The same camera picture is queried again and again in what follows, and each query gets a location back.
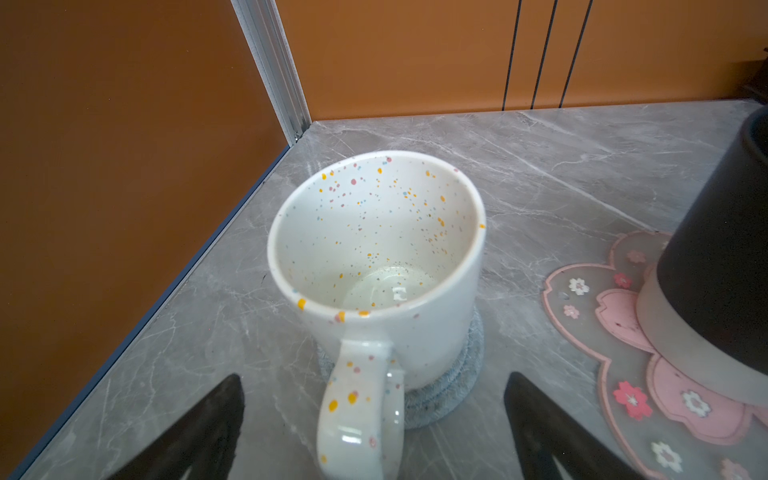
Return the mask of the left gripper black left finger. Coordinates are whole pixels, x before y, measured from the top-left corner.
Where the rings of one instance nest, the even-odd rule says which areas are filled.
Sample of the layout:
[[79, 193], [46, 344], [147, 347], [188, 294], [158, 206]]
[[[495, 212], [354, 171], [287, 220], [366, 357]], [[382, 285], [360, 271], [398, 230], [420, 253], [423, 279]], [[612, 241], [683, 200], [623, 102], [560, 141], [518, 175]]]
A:
[[112, 479], [226, 479], [244, 418], [241, 378], [228, 375]]

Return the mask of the black mug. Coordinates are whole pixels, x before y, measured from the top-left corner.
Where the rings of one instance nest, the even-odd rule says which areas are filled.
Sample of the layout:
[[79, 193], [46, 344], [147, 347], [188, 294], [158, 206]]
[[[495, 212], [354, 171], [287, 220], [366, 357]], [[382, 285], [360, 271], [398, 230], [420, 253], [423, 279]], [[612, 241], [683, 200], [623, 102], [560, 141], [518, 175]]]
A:
[[637, 300], [658, 353], [702, 386], [767, 404], [767, 110], [752, 113]]

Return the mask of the light blue woven coaster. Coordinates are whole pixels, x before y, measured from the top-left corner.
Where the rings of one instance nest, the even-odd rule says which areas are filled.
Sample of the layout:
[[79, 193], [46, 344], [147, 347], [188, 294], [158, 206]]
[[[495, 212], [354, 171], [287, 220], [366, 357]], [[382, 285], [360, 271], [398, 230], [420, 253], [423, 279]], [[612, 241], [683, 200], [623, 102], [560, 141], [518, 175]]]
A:
[[301, 299], [298, 316], [331, 366], [317, 441], [330, 465], [361, 448], [379, 468], [387, 441], [449, 414], [483, 362], [482, 318], [471, 298], [355, 310]]

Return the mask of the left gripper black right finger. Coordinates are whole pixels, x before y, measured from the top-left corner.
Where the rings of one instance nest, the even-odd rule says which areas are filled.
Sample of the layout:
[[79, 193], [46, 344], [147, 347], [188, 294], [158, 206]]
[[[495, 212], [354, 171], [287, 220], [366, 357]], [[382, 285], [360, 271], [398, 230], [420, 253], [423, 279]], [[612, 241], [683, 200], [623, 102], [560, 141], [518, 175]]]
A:
[[632, 467], [597, 440], [520, 372], [510, 374], [504, 406], [523, 477], [640, 479]]

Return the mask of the white mug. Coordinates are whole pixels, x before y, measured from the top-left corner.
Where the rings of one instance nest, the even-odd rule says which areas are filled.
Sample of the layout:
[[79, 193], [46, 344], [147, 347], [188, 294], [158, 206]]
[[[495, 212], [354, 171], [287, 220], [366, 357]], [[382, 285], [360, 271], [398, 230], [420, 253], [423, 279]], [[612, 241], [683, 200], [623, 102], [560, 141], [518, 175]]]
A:
[[[426, 154], [379, 151], [333, 164], [300, 185], [274, 219], [267, 254], [297, 316], [301, 299], [378, 310], [431, 302], [440, 293], [469, 297], [476, 307], [485, 239], [480, 194], [458, 168]], [[379, 468], [361, 448], [330, 465], [316, 438], [329, 479], [393, 479], [403, 445], [404, 434], [400, 444], [387, 441]]]

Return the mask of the pink flower coaster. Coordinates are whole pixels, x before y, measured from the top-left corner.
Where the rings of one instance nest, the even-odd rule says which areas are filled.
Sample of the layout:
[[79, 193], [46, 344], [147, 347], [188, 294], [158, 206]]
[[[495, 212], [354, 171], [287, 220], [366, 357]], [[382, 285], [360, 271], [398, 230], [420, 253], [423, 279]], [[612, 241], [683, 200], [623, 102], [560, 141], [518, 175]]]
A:
[[648, 479], [764, 479], [767, 411], [709, 390], [669, 363], [637, 319], [641, 287], [670, 234], [620, 237], [604, 263], [561, 267], [542, 300], [555, 328], [599, 363], [599, 406]]

